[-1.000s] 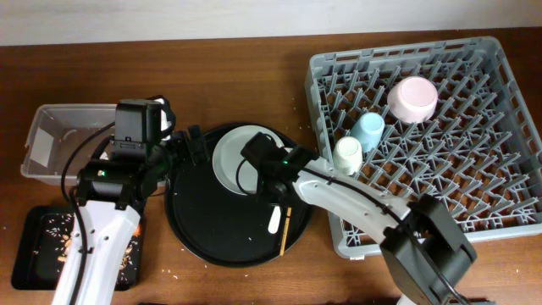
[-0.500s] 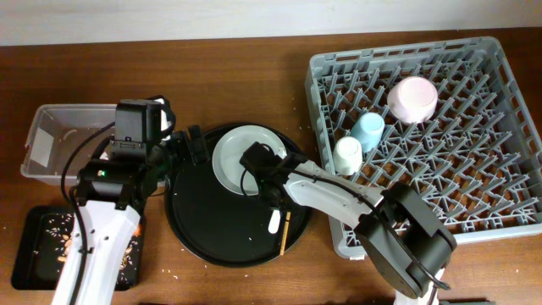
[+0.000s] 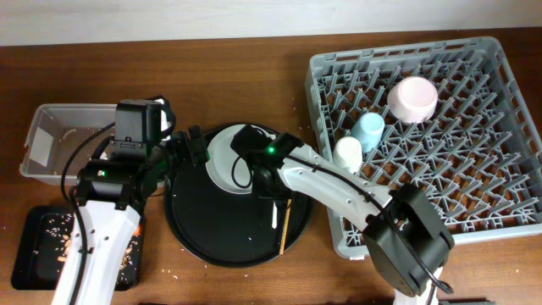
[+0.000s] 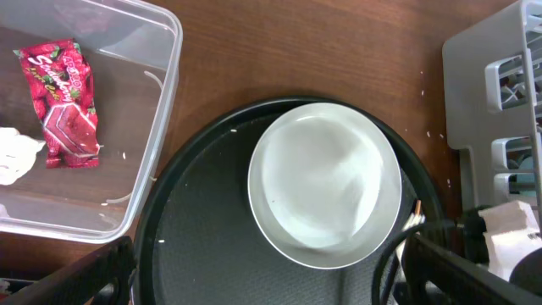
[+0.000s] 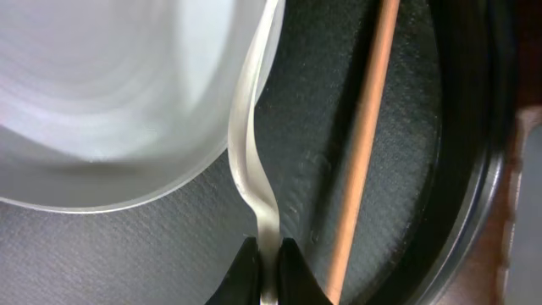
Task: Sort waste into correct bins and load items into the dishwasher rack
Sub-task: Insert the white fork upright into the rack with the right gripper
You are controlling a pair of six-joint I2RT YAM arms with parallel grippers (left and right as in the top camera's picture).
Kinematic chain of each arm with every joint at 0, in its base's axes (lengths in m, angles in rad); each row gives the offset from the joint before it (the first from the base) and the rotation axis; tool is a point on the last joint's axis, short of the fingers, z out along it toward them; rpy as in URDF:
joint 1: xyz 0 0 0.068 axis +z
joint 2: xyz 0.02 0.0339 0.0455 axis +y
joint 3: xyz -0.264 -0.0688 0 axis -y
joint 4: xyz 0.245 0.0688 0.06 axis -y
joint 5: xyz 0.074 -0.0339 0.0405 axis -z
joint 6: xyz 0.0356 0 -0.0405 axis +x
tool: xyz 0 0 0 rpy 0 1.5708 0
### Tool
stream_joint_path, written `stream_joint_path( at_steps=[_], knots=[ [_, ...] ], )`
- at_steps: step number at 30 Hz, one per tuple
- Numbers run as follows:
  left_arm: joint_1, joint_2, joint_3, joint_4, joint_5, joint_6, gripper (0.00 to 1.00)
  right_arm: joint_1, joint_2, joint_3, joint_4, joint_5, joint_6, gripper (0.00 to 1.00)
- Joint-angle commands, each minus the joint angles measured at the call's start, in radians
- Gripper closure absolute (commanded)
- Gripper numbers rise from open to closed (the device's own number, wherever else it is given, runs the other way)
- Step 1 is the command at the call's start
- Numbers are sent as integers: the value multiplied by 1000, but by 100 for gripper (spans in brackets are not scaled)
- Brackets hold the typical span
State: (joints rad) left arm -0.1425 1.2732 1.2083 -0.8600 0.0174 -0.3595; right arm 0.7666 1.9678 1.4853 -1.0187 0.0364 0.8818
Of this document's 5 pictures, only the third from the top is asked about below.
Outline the pale grey plate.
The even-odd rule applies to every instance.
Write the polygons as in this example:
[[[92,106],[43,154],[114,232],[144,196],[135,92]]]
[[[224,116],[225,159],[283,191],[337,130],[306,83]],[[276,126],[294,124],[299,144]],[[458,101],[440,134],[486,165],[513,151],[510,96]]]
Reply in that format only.
[[[246,195],[252,192],[249,169],[246,162],[230,148],[234,135],[244,124],[231,125],[219,130],[207,146],[209,160],[206,169],[212,182],[223,191],[236,195]]]

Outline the wooden chopstick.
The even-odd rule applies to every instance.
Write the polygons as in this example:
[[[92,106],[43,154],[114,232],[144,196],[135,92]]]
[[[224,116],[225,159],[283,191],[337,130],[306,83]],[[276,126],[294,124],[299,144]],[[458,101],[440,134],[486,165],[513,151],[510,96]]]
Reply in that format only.
[[[280,239],[280,244],[279,244],[279,255],[283,255],[284,254],[284,251],[285,251],[285,244],[286,244],[286,237],[287,237],[287,230],[288,230],[288,225],[289,225],[289,220],[290,220],[290,206],[291,206],[291,199],[288,199],[287,202],[286,202],[286,208],[285,208],[285,217],[284,217],[284,222],[283,222],[283,229],[282,229],[282,234],[281,234],[281,239]]]

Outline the white plastic fork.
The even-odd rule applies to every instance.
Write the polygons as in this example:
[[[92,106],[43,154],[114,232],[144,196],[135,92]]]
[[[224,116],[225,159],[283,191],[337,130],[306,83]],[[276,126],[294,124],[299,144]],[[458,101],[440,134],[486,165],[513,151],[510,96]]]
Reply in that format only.
[[[271,227],[273,230],[276,230],[277,227],[278,227],[278,207],[277,207],[277,204],[276,202],[274,201],[273,202],[273,210],[272,210],[272,222],[271,222]]]

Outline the cream white cup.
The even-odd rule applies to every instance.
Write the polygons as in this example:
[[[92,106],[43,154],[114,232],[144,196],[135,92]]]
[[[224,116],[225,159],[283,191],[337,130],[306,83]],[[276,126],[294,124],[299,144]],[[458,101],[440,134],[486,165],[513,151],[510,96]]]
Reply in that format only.
[[[362,167],[362,145],[352,136],[344,136],[335,143],[333,162],[351,174]]]

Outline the light blue plastic cup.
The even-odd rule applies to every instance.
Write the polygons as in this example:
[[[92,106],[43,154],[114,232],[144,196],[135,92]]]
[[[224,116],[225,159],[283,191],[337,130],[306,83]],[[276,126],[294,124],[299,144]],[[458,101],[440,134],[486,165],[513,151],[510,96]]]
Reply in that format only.
[[[369,153],[380,143],[384,127],[384,119],[379,114],[367,112],[352,127],[351,136],[360,142],[364,153]]]

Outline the pink white bowl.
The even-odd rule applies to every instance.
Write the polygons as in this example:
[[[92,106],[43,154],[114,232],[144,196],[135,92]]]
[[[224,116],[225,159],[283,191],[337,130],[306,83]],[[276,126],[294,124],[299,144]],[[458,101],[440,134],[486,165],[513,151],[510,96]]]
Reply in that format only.
[[[401,122],[418,124],[429,120],[436,109],[438,92],[433,83],[409,76],[394,86],[387,97],[391,113]]]

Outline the orange carrot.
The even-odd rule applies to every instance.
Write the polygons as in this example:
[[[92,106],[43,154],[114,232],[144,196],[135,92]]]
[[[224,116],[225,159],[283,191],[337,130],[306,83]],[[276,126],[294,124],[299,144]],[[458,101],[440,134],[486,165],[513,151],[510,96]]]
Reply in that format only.
[[[138,225],[133,233],[133,236],[137,237],[140,236],[142,232],[142,225]]]

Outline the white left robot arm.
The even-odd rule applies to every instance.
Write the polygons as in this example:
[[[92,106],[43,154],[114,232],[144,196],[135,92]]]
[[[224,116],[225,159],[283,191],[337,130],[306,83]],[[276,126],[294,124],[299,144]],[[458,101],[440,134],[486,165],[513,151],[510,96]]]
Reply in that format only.
[[[55,304],[109,304],[119,267],[141,222],[147,200],[160,184],[170,189],[186,166],[208,161],[198,126],[177,131],[163,96],[126,99],[114,121],[71,154],[100,139],[74,186],[61,185],[75,222],[71,244],[53,296]]]

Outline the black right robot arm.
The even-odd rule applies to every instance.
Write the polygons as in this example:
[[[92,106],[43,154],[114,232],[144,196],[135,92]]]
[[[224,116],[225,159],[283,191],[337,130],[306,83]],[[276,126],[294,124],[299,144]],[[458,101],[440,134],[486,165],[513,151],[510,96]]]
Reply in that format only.
[[[300,193],[355,225],[373,266],[401,294],[420,297],[428,287],[453,293],[436,272],[445,266],[454,238],[417,186],[391,189],[364,180],[290,133],[271,138],[244,125],[230,147],[251,171],[254,195],[284,206]]]

